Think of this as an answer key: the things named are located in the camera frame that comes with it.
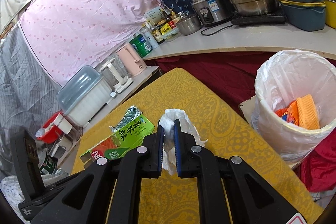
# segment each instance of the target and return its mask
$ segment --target silver screw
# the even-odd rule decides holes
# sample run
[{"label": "silver screw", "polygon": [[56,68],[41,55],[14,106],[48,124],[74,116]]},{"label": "silver screw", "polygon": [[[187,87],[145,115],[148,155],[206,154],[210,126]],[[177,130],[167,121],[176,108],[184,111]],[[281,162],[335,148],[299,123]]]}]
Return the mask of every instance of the silver screw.
[{"label": "silver screw", "polygon": [[138,153],[146,153],[147,152],[147,147],[145,147],[145,146],[139,146],[138,148],[137,148],[137,151],[138,151]]},{"label": "silver screw", "polygon": [[192,148],[191,148],[191,151],[194,152],[194,153],[199,153],[202,151],[202,148],[198,145],[194,145]]},{"label": "silver screw", "polygon": [[105,165],[106,163],[107,163],[107,158],[101,157],[101,158],[97,159],[97,164],[98,165]]},{"label": "silver screw", "polygon": [[234,157],[232,157],[231,161],[232,161],[234,164],[240,164],[240,163],[242,162],[242,159],[241,159],[241,157],[234,156]]}]

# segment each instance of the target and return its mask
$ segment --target dark red fabric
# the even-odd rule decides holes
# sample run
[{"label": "dark red fabric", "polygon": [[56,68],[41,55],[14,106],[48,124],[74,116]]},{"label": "dark red fabric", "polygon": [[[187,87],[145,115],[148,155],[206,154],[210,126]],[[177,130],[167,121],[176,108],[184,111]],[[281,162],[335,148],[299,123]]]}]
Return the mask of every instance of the dark red fabric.
[{"label": "dark red fabric", "polygon": [[[156,60],[148,65],[163,72],[183,68],[196,77],[241,115],[239,104],[255,94],[257,69],[274,52],[214,52]],[[329,60],[336,66],[336,60]],[[323,140],[296,170],[311,192],[331,190],[336,186],[336,130]]]}]

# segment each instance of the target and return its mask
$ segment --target green wasabi box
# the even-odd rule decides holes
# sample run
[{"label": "green wasabi box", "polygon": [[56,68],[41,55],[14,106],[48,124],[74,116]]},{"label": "green wasabi box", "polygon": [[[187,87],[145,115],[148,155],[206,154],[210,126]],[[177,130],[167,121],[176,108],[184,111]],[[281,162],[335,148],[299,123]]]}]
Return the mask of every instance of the green wasabi box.
[{"label": "green wasabi box", "polygon": [[80,156],[84,167],[101,157],[115,160],[140,146],[143,138],[153,133],[155,126],[143,115],[135,118],[115,133],[100,141]]}]

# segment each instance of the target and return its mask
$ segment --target white blender base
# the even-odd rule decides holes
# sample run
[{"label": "white blender base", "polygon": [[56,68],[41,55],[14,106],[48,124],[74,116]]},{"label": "white blender base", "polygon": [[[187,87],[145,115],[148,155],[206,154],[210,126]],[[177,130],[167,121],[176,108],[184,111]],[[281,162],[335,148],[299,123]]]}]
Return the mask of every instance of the white blender base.
[{"label": "white blender base", "polygon": [[125,82],[125,84],[120,85],[120,87],[116,88],[117,85],[114,86],[115,91],[118,93],[122,93],[130,84],[133,83],[132,78],[128,78],[128,80]]}]

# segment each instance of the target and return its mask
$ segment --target paper towel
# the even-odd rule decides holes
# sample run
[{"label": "paper towel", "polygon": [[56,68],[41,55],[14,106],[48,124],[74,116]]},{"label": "paper towel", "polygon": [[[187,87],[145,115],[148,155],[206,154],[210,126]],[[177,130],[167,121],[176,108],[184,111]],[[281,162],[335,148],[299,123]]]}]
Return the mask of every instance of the paper towel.
[{"label": "paper towel", "polygon": [[165,114],[162,115],[159,124],[163,127],[165,135],[162,168],[168,170],[170,175],[176,173],[174,147],[174,121],[176,119],[180,120],[182,132],[193,135],[197,145],[204,147],[204,144],[208,141],[201,141],[200,135],[198,134],[196,127],[192,125],[191,121],[188,118],[188,115],[184,110],[176,108],[166,109]]}]

